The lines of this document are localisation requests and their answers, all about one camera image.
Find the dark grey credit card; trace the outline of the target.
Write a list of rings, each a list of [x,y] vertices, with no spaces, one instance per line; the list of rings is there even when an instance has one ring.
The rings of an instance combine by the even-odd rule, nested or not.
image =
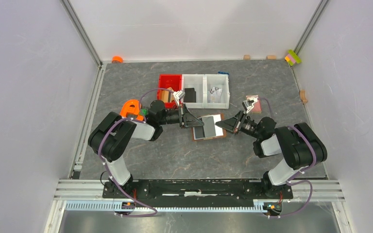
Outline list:
[[[204,138],[207,137],[215,137],[216,136],[216,128],[213,116],[205,116],[202,117],[201,121],[204,123],[203,126],[203,136]]]

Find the brown leather card holder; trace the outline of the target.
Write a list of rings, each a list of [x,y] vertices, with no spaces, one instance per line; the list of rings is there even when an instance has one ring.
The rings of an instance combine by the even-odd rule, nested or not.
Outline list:
[[[203,126],[192,128],[193,141],[226,137],[226,130],[216,125],[217,122],[224,120],[224,114],[205,115],[199,117],[198,120],[203,122]]]

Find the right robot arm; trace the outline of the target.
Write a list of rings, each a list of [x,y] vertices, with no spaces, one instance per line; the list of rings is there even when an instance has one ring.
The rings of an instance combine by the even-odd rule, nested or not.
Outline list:
[[[325,145],[305,122],[276,127],[271,117],[255,122],[239,111],[232,118],[216,122],[216,126],[255,138],[253,150],[259,158],[283,155],[278,165],[263,175],[261,192],[267,198],[274,198],[282,186],[327,159]]]

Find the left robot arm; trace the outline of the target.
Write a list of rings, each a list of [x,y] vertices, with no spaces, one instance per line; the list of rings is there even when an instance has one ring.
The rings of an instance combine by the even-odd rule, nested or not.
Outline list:
[[[110,112],[91,133],[88,145],[101,159],[109,179],[115,183],[114,191],[120,197],[127,198],[133,192],[133,184],[129,182],[132,175],[123,158],[130,140],[155,141],[163,132],[162,126],[170,124],[178,124],[184,129],[204,126],[185,104],[167,109],[163,101],[155,100],[146,112],[145,121]]]

